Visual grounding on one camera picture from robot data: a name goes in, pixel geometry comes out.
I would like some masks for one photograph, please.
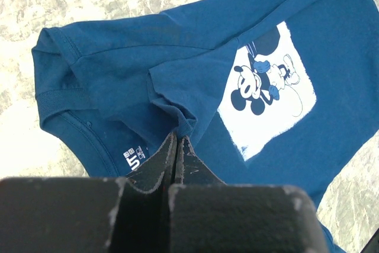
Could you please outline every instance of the cartoon face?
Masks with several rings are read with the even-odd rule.
[[[240,72],[238,79],[238,89],[242,98],[253,97],[258,99],[261,96],[262,81],[260,77],[247,66],[235,66],[235,71]]]

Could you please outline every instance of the cartoon glove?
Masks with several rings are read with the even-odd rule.
[[[267,60],[264,62],[254,62],[253,67],[258,73],[265,73],[270,69],[270,63]]]
[[[274,100],[279,100],[279,90],[276,86],[270,85],[268,88],[268,94],[273,96]]]

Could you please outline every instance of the table surface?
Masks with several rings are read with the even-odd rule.
[[[159,12],[196,0],[0,0],[0,178],[87,176],[73,153],[41,131],[30,49],[43,27]],[[379,132],[329,186],[318,215],[345,250],[379,227]]]

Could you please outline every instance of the gray surface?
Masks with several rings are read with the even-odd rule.
[[[151,14],[193,1],[0,0],[0,178],[86,176],[71,151],[38,126],[30,49],[43,27]],[[379,227],[378,146],[377,133],[335,178],[320,205],[321,221],[348,252],[359,252]]]

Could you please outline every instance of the folded fabric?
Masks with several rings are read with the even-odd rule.
[[[91,176],[128,174],[174,130],[226,183],[297,185],[318,206],[379,129],[378,29],[372,0],[202,0],[44,28],[41,128]]]

